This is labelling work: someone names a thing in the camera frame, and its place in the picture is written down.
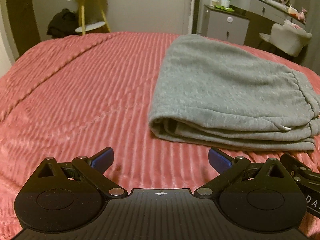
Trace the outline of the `grey sweatpants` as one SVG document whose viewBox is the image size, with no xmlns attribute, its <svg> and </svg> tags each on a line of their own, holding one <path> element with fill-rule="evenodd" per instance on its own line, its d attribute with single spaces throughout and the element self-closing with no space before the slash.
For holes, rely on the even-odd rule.
<svg viewBox="0 0 320 240">
<path fill-rule="evenodd" d="M 301 72 L 197 35 L 176 38 L 149 114 L 165 140 L 261 151 L 312 151 L 319 93 Z"/>
</svg>

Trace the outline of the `grey upholstered chair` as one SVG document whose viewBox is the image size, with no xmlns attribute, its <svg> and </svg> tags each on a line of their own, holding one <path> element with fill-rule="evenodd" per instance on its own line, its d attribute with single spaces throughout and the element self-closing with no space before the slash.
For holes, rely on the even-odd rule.
<svg viewBox="0 0 320 240">
<path fill-rule="evenodd" d="M 272 25 L 270 34 L 259 33 L 262 41 L 265 41 L 285 54 L 297 57 L 302 49 L 308 45 L 312 38 L 311 33 L 296 24 Z"/>
</svg>

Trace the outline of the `grey bedside cabinet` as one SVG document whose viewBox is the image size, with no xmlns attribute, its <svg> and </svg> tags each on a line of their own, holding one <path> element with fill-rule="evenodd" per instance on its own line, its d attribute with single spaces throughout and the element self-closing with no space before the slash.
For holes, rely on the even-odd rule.
<svg viewBox="0 0 320 240">
<path fill-rule="evenodd" d="M 244 45 L 249 19 L 234 12 L 226 12 L 205 5 L 201 36 Z"/>
</svg>

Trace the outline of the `black bag on floor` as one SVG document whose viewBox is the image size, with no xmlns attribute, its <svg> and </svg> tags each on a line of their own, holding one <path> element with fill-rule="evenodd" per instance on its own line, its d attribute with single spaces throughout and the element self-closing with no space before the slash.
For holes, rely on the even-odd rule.
<svg viewBox="0 0 320 240">
<path fill-rule="evenodd" d="M 46 34 L 52 38 L 64 38 L 75 35 L 75 30 L 78 26 L 77 15 L 69 9 L 64 8 L 50 21 Z"/>
</svg>

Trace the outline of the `yellow legged side table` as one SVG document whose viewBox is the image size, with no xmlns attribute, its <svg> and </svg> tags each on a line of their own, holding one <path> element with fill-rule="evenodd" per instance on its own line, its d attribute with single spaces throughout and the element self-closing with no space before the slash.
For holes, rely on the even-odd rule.
<svg viewBox="0 0 320 240">
<path fill-rule="evenodd" d="M 111 28 L 106 18 L 106 0 L 68 0 L 78 5 L 78 27 L 75 32 L 79 35 L 86 33 L 103 32 L 110 33 Z"/>
</svg>

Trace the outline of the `green item on cabinet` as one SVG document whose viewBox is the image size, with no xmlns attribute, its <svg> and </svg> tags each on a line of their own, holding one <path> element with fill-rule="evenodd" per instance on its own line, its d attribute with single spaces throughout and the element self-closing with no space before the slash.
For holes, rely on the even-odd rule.
<svg viewBox="0 0 320 240">
<path fill-rule="evenodd" d="M 222 11 L 227 11 L 227 12 L 235 12 L 234 9 L 230 8 L 230 7 L 224 7 L 221 5 L 215 5 L 216 9 L 222 10 Z"/>
</svg>

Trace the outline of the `pink plush toy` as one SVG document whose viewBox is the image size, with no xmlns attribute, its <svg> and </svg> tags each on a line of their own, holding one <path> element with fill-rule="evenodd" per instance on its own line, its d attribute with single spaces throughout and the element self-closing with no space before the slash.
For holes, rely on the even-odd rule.
<svg viewBox="0 0 320 240">
<path fill-rule="evenodd" d="M 308 11 L 304 8 L 302 8 L 301 12 L 298 15 L 298 20 L 300 22 L 306 22 L 306 15 L 307 15 Z"/>
</svg>

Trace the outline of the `grey vanity desk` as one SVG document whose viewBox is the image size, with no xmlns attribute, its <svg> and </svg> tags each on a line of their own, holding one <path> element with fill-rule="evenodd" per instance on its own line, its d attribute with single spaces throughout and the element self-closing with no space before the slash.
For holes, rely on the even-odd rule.
<svg viewBox="0 0 320 240">
<path fill-rule="evenodd" d="M 305 28 L 305 24 L 288 14 L 287 10 L 270 5 L 264 0 L 231 0 L 230 5 L 259 15 L 275 23 L 284 24 L 285 20 L 289 20 L 301 28 Z"/>
</svg>

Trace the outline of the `white round container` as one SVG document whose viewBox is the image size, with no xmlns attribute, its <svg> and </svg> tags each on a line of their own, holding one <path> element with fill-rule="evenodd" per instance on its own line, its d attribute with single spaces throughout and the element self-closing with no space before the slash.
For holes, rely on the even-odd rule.
<svg viewBox="0 0 320 240">
<path fill-rule="evenodd" d="M 209 6 L 215 7 L 216 5 L 220 5 L 218 0 L 209 0 Z"/>
</svg>

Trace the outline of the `white folded panel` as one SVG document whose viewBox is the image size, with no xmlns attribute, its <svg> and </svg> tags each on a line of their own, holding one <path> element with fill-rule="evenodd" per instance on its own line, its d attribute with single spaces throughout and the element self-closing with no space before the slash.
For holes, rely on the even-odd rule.
<svg viewBox="0 0 320 240">
<path fill-rule="evenodd" d="M 188 34 L 197 34 L 197 23 L 201 0 L 190 0 L 190 13 L 188 20 Z"/>
</svg>

